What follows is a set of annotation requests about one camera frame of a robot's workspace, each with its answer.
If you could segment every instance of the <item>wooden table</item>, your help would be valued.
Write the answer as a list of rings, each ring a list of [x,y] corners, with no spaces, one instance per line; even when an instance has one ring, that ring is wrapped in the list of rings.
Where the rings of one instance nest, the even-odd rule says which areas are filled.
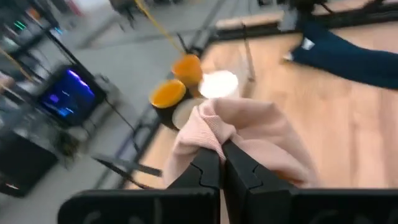
[[[361,7],[363,3],[339,1],[329,5],[339,11]],[[278,12],[237,18],[220,21],[218,26],[242,21],[271,22],[281,16]],[[334,32],[360,47],[398,53],[398,22]],[[312,155],[326,187],[398,187],[398,93],[283,62],[282,56],[299,44],[300,38],[300,34],[289,34],[249,40],[257,79],[251,97],[273,101],[286,114]],[[215,55],[239,52],[242,46],[242,40],[214,45],[203,64],[223,58]],[[141,163],[163,168],[175,136],[175,132],[161,127]],[[165,187],[160,178],[133,175],[139,182]]]

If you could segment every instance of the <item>pink cloth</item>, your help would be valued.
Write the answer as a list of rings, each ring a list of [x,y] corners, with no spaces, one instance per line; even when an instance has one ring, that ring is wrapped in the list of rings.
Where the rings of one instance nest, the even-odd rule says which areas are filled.
[[[217,98],[194,107],[167,160],[165,184],[184,172],[199,147],[215,150],[225,161],[221,145],[228,139],[297,187],[318,186],[311,158],[286,117],[273,103],[244,98]]]

